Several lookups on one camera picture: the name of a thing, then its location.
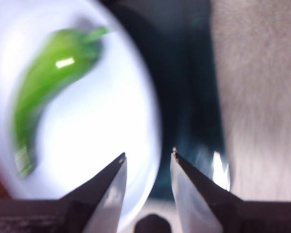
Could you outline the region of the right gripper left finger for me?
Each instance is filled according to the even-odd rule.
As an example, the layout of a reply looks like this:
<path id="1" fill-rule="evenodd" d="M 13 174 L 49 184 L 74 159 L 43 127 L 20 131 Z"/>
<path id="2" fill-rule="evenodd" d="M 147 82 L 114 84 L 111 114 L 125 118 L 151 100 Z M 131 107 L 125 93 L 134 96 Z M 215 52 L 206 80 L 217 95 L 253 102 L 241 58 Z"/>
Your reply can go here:
<path id="1" fill-rule="evenodd" d="M 60 232 L 115 233 L 127 183 L 127 158 L 120 154 L 96 176 L 64 195 L 68 212 Z"/>

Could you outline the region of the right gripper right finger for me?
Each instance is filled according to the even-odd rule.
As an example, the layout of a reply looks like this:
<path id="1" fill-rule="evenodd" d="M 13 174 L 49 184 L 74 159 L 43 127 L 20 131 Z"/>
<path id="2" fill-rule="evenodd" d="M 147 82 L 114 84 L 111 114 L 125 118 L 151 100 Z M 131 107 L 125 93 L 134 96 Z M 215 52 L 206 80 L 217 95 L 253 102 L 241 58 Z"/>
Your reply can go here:
<path id="1" fill-rule="evenodd" d="M 233 208 L 242 200 L 230 192 L 229 167 L 221 155 L 211 158 L 209 178 L 172 148 L 171 183 L 181 228 L 185 233 L 227 233 L 234 219 Z"/>

